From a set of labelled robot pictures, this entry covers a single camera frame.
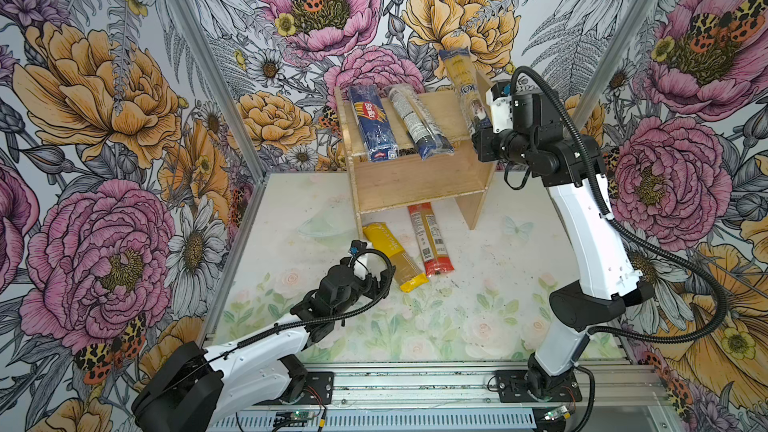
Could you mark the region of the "clear blue-end spaghetti bag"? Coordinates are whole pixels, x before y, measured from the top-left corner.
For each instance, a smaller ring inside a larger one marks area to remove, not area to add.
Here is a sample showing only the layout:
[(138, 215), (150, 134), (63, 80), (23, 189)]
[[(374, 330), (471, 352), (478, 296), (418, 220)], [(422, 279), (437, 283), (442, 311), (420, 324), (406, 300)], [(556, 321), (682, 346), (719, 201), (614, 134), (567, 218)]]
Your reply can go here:
[(387, 97), (422, 160), (454, 154), (454, 147), (411, 85), (390, 86)]

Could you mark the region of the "red spaghetti bag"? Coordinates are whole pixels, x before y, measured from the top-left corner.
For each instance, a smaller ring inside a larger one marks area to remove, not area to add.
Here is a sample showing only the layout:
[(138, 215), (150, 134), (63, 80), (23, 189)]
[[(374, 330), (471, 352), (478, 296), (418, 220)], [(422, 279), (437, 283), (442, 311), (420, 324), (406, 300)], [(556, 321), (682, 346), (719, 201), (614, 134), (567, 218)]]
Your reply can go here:
[(454, 266), (449, 257), (431, 204), (410, 205), (408, 213), (426, 275), (433, 276), (453, 272)]

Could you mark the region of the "yellow blue spaghetti bag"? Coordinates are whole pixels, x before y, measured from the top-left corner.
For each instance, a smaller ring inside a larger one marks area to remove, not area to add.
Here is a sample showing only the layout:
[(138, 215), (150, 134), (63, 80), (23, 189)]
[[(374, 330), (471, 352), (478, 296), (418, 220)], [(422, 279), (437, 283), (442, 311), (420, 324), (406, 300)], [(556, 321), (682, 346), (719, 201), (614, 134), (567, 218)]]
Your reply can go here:
[(469, 135), (490, 127), (491, 121), (479, 90), (476, 69), (469, 50), (442, 50), (439, 52), (439, 58), (453, 85)]

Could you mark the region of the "blue Barilla pasta box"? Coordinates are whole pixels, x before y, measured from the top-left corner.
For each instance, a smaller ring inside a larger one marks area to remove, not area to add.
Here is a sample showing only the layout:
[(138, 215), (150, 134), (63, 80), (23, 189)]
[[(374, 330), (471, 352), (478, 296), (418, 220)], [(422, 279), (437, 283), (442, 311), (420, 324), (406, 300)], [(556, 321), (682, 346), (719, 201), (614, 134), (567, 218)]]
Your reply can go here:
[(356, 123), (371, 162), (398, 158), (399, 148), (379, 91), (375, 85), (352, 85), (348, 88)]

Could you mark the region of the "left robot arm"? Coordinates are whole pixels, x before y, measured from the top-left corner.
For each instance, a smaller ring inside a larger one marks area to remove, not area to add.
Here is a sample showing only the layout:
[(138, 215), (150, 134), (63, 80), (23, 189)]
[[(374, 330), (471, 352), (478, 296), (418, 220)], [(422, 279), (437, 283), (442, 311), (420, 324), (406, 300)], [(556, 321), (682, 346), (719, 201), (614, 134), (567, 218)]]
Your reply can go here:
[(299, 353), (388, 296), (396, 268), (376, 255), (384, 264), (378, 275), (366, 252), (345, 257), (288, 314), (249, 336), (177, 348), (134, 400), (135, 424), (142, 431), (205, 431), (252, 405), (296, 400), (307, 377)]

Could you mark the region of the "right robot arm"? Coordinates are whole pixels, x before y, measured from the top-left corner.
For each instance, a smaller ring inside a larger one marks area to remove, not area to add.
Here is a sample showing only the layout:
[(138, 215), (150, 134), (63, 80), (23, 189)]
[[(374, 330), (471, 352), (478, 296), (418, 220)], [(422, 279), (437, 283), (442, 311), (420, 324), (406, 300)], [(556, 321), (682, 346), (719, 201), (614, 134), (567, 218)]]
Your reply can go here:
[(607, 190), (605, 164), (595, 139), (565, 132), (556, 107), (539, 91), (489, 91), (486, 102), (489, 121), (472, 136), (479, 160), (524, 165), (528, 176), (541, 179), (579, 271), (577, 281), (550, 294), (555, 318), (528, 360), (527, 392), (544, 401), (572, 382), (590, 340), (589, 328), (650, 299), (653, 288), (633, 267), (609, 223), (612, 213), (602, 199)]

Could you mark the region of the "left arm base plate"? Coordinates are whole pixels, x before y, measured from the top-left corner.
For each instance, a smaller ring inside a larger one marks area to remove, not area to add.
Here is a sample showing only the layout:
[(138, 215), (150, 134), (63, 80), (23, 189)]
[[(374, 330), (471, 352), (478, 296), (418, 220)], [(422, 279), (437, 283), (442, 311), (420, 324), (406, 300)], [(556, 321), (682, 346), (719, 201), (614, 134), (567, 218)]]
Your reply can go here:
[(332, 402), (335, 374), (309, 371), (305, 376), (291, 378), (287, 389), (276, 399), (260, 405), (329, 405)]

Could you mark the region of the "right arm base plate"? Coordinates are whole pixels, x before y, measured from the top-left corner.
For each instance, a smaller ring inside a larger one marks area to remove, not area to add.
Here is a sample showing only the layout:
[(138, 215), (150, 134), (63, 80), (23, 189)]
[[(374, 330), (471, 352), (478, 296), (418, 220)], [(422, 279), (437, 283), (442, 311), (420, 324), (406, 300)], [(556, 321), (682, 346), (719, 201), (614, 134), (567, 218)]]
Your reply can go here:
[(527, 372), (522, 369), (497, 370), (488, 383), (501, 403), (578, 403), (583, 395), (573, 372), (554, 387), (536, 396), (529, 388)]

